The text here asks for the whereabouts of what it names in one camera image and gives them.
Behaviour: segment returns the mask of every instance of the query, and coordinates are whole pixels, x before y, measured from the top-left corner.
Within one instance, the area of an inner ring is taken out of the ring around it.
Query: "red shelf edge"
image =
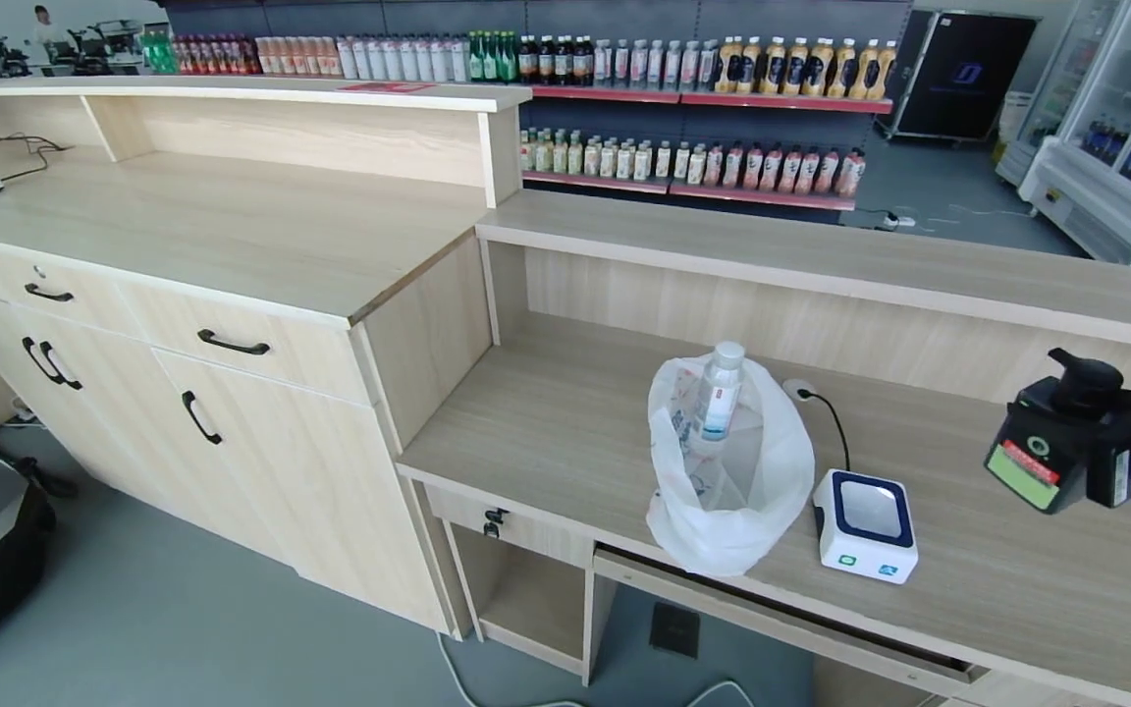
[[[663,90],[621,90],[616,88],[588,88],[588,86],[530,86],[532,94],[541,98],[578,98],[582,101],[614,101],[622,103],[679,103],[679,93]]]
[[[802,193],[777,191],[750,191],[723,187],[696,187],[688,183],[672,183],[667,193],[677,197],[723,198],[727,201],[749,201],[751,205],[798,206],[802,209],[827,212],[852,212],[856,201],[843,197],[809,197]]]
[[[521,179],[526,181],[543,181],[547,183],[569,183],[575,187],[592,187],[594,189],[614,189],[615,191],[638,191],[642,193],[666,193],[670,180],[650,179],[648,181],[593,178],[593,175],[562,175],[556,173],[537,173],[525,171]]]
[[[826,111],[836,113],[874,113],[888,115],[892,101],[857,101],[829,98],[820,95],[768,95],[763,93],[683,93],[682,102],[689,106],[786,107],[793,111]]]

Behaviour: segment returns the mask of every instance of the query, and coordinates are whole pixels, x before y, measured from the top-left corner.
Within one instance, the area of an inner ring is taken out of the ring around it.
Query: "glass door refrigerator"
[[[1033,157],[1037,156],[1042,139],[1059,133],[1063,118],[1085,84],[1085,77],[1112,31],[1122,5],[1123,0],[1078,1],[1068,17],[1063,40],[1037,84],[1031,107],[1019,127],[1019,139],[1007,145],[998,162],[996,171],[1001,179],[1019,187],[1024,175],[1028,174]]]
[[[1094,258],[1131,264],[1131,0],[1059,130],[1041,140],[1019,196]]]

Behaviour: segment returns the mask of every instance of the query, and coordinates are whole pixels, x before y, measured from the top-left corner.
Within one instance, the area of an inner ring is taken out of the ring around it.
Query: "black cabinet handle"
[[[71,301],[72,300],[72,293],[71,292],[66,292],[66,294],[45,294],[45,292],[41,291],[40,286],[36,286],[32,282],[28,283],[28,285],[24,286],[24,291],[26,291],[28,294],[32,294],[34,296],[41,296],[43,300],[51,300],[51,301]]]
[[[50,359],[51,351],[54,351],[55,348],[54,346],[50,345],[49,340],[43,340],[41,344],[38,344],[37,350],[41,351],[41,357],[45,359],[46,362],[50,363],[50,367],[52,369],[55,369],[55,372],[59,374],[59,382],[67,383],[68,388],[71,388],[74,390],[80,390],[85,388],[85,386],[83,386],[81,381],[79,380],[68,380],[67,377],[63,376],[63,372],[59,370],[59,367],[55,365],[55,362]]]
[[[210,330],[210,328],[201,328],[198,330],[198,339],[202,340],[204,344],[211,344],[213,346],[219,346],[221,348],[228,348],[230,351],[238,351],[240,354],[252,354],[252,356],[265,356],[269,353],[269,345],[265,344],[264,340],[254,346],[239,346],[238,344],[227,344],[225,340],[216,338],[216,331]]]
[[[221,443],[221,436],[219,434],[207,434],[207,430],[204,429],[204,425],[200,424],[200,421],[198,421],[198,417],[195,416],[195,391],[193,390],[187,390],[185,393],[181,394],[181,404],[183,406],[185,406],[185,413],[190,414],[190,420],[192,420],[195,422],[195,426],[198,428],[198,433],[202,434],[204,439],[208,440],[208,442]]]
[[[34,356],[33,345],[35,344],[35,342],[31,337],[27,336],[24,337],[23,339],[19,340],[19,344],[24,345],[24,350],[26,350],[26,353],[28,353],[28,357],[33,359],[33,365],[37,367],[37,370],[41,371],[42,376],[48,377],[51,382],[63,382],[63,376],[59,376],[59,369],[55,369],[57,376],[51,376],[49,374],[49,372],[46,372],[46,369],[41,364],[41,361],[37,360],[36,356]]]

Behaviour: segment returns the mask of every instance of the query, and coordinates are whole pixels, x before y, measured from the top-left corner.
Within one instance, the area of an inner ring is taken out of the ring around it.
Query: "red sticker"
[[[371,80],[369,84],[343,86],[339,90],[363,90],[364,93],[414,93],[423,88],[434,88],[434,84],[395,84],[395,81]]]
[[[1031,454],[1020,449],[1017,443],[1011,442],[1009,439],[1001,443],[1002,451],[1007,452],[1007,457],[1011,457],[1018,465],[1022,466],[1024,469],[1028,469],[1028,474],[1034,475],[1038,480],[1048,483],[1050,486],[1059,486],[1059,474],[1050,466],[1042,465],[1037,462],[1037,458],[1033,457]]]

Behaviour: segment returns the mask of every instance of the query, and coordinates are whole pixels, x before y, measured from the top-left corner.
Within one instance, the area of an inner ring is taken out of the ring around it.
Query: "white plastic bag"
[[[666,361],[651,381],[648,428],[658,491],[647,523],[683,569],[739,577],[770,552],[805,506],[814,448],[788,395],[746,359],[722,452],[689,450],[692,406],[709,359]]]

